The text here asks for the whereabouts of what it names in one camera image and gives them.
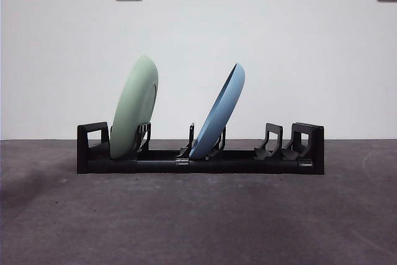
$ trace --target floor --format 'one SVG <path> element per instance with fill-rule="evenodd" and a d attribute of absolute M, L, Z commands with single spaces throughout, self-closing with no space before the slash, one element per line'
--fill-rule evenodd
<path fill-rule="evenodd" d="M 326 141 L 325 176 L 76 175 L 75 146 L 1 142 L 2 265 L 397 264 L 397 140 Z"/>

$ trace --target white wall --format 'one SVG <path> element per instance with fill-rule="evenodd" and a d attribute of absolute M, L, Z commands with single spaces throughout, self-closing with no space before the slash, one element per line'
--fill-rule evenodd
<path fill-rule="evenodd" d="M 159 70 L 153 138 L 201 127 L 233 65 L 230 138 L 313 122 L 327 138 L 397 137 L 397 2 L 1 0 L 2 139 L 111 123 L 141 54 Z"/>

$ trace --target concrete floor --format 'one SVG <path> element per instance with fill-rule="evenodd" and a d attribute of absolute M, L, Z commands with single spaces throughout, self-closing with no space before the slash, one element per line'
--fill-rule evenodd
<path fill-rule="evenodd" d="M 397 140 L 327 141 L 325 176 L 76 175 L 75 141 L 1 150 L 2 265 L 397 264 Z"/>

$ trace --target light blue plate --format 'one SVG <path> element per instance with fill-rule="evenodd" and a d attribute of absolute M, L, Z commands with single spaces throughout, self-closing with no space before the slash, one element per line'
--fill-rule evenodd
<path fill-rule="evenodd" d="M 205 119 L 190 152 L 189 157 L 191 159 L 202 159 L 211 152 L 237 104 L 243 90 L 244 80 L 244 69 L 237 63 L 223 85 L 207 119 Z"/>

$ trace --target mint green plate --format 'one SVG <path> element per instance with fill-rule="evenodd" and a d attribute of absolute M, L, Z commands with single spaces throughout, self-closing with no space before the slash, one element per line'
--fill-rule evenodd
<path fill-rule="evenodd" d="M 131 70 L 118 100 L 110 134 L 110 157 L 122 158 L 136 149 L 139 125 L 150 122 L 158 90 L 158 72 L 154 62 L 142 56 Z"/>

